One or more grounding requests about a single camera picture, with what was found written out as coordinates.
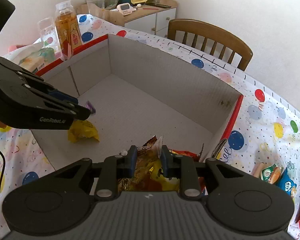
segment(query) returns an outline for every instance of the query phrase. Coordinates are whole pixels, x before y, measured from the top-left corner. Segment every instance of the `red balloon print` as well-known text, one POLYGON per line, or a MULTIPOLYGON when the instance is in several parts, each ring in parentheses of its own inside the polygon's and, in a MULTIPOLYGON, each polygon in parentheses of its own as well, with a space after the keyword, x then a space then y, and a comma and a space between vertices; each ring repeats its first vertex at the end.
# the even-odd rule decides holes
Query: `red balloon print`
POLYGON ((260 102, 264 102, 265 101, 265 97, 264 97, 264 93, 261 89, 257 89, 255 92, 255 97, 256 99, 258 99, 260 102))
POLYGON ((116 35, 124 37, 126 36, 127 32, 125 30, 119 31, 116 35))

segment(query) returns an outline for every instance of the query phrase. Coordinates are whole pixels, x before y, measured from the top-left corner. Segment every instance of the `wooden chair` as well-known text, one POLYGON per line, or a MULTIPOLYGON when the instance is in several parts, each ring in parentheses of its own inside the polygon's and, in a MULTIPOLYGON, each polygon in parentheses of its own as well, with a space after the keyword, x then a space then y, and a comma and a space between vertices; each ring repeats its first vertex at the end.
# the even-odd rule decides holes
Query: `wooden chair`
POLYGON ((248 63, 253 56, 252 50, 237 36, 209 23, 191 19, 171 20, 168 27, 168 39, 175 41, 177 31, 185 32, 182 41, 183 44, 186 44, 188 33, 195 34, 191 45, 192 48, 195 48, 196 46, 198 35, 203 36, 204 41, 201 47, 201 51, 204 51, 208 39, 213 40, 214 43, 210 51, 210 55, 214 54, 217 43, 221 43, 223 45, 223 48, 219 55, 219 59, 223 58, 226 48, 231 49, 232 53, 228 60, 229 64, 232 63, 234 54, 238 53, 242 57, 242 59, 240 60, 237 67, 243 71, 245 71, 248 63))

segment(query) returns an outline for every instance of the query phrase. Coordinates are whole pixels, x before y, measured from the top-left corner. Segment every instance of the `phone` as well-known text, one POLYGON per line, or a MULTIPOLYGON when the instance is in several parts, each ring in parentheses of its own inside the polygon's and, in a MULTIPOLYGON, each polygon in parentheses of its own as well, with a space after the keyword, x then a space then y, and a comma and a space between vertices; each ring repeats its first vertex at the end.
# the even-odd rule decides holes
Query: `phone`
POLYGON ((155 7, 160 7, 160 8, 164 8, 164 9, 171 8, 170 5, 164 5, 164 4, 153 3, 153 2, 146 3, 146 5, 155 6, 155 7))

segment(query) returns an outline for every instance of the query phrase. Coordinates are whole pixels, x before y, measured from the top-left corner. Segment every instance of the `green balloon print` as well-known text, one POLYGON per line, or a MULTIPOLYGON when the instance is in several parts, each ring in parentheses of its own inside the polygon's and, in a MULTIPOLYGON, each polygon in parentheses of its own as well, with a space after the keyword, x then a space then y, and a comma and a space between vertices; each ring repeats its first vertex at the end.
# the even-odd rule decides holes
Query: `green balloon print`
POLYGON ((299 129, 298 129, 298 126, 296 125, 295 121, 292 120, 290 122, 290 125, 291 125, 291 127, 293 129, 293 132, 297 133, 299 129))

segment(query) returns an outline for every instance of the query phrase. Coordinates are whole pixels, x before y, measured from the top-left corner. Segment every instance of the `white cabinet drawer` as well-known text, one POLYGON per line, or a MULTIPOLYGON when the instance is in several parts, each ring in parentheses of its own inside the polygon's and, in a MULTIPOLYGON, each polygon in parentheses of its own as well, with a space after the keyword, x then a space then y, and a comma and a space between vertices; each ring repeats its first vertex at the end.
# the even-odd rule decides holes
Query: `white cabinet drawer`
POLYGON ((131 22, 127 22, 124 26, 126 28, 141 31, 145 33, 154 34, 155 30, 155 19, 156 14, 150 14, 139 19, 133 20, 131 22))
POLYGON ((169 21, 173 20, 176 17, 176 8, 158 12, 157 13, 157 25, 156 31, 162 30, 165 27, 168 27, 169 21))
POLYGON ((162 30, 159 30, 155 33, 155 35, 165 38, 165 36, 168 34, 168 27, 163 28, 162 30))

